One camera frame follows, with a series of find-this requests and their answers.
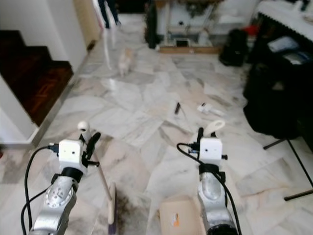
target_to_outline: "red object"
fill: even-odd
[[[243,31],[247,32],[247,34],[249,36],[256,36],[256,35],[258,35],[259,30],[260,30],[260,27],[256,26],[256,25],[251,25],[249,27],[243,28]]]

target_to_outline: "black cable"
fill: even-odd
[[[29,200],[29,203],[25,203],[23,208],[22,208],[22,212],[21,212],[21,226],[22,226],[22,231],[23,231],[23,235],[27,235],[26,233],[26,228],[25,228],[25,222],[24,222],[24,214],[25,214],[25,210],[26,210],[26,207],[29,206],[29,204],[35,200],[37,197],[39,197],[40,195],[44,194],[47,189],[49,188],[47,187],[45,190],[41,191],[40,193],[38,193],[37,195],[33,196],[30,200]]]
[[[26,172],[25,172],[25,179],[24,179],[24,189],[25,189],[25,198],[26,198],[26,206],[27,206],[27,213],[28,213],[28,218],[29,218],[29,230],[33,227],[33,221],[32,221],[32,217],[31,217],[31,209],[30,209],[30,204],[29,204],[29,194],[28,194],[28,174],[29,174],[29,170],[30,170],[30,166],[34,160],[34,157],[36,156],[36,154],[43,150],[43,149],[50,149],[50,145],[48,146],[44,146],[41,148],[36,149],[36,151],[31,155],[27,168],[26,168]]]
[[[189,144],[187,144],[187,143],[178,143],[178,144],[176,145],[176,148],[178,149],[179,152],[181,152],[182,154],[184,154],[184,155],[187,156],[188,158],[191,158],[192,160],[194,160],[194,161],[198,162],[199,164],[203,165],[204,167],[206,167],[205,164],[204,164],[204,162],[200,161],[199,159],[197,159],[197,158],[191,156],[190,154],[186,153],[185,151],[183,151],[183,150],[179,147],[180,145],[189,147]],[[210,173],[212,173],[212,174],[215,176],[215,178],[220,182],[220,184],[221,184],[221,185],[223,186],[223,188],[225,189],[225,191],[226,191],[226,193],[227,193],[227,195],[228,195],[228,197],[229,197],[229,200],[230,200],[231,206],[232,206],[232,208],[233,208],[233,211],[234,211],[234,216],[235,216],[235,220],[236,220],[238,235],[242,235],[242,233],[241,233],[241,228],[240,228],[240,224],[239,224],[239,218],[238,218],[238,214],[237,214],[237,209],[236,209],[234,199],[233,199],[233,197],[232,197],[232,195],[231,195],[229,189],[227,188],[227,186],[225,185],[225,183],[220,179],[220,177],[218,176],[218,174],[216,174],[216,173],[214,173],[214,172],[210,172]]]

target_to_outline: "black tripod leg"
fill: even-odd
[[[303,197],[303,196],[307,196],[307,195],[311,195],[313,194],[313,189],[309,190],[309,191],[305,191],[305,192],[301,192],[292,196],[288,196],[288,197],[284,197],[285,201],[289,201],[295,198],[299,198],[299,197]]]
[[[264,149],[264,150],[267,150],[268,148],[271,148],[271,147],[273,147],[273,146],[275,146],[275,145],[277,145],[277,144],[279,144],[279,143],[281,143],[281,142],[283,142],[283,141],[285,141],[285,140],[286,140],[286,139],[281,139],[281,140],[275,141],[274,143],[271,143],[271,144],[269,144],[269,145],[264,146],[263,149]]]

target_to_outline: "wooden board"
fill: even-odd
[[[160,47],[166,54],[219,54],[221,47]]]

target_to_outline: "staircase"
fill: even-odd
[[[0,73],[34,123],[40,126],[73,75],[47,47],[27,47],[19,31],[0,30]]]

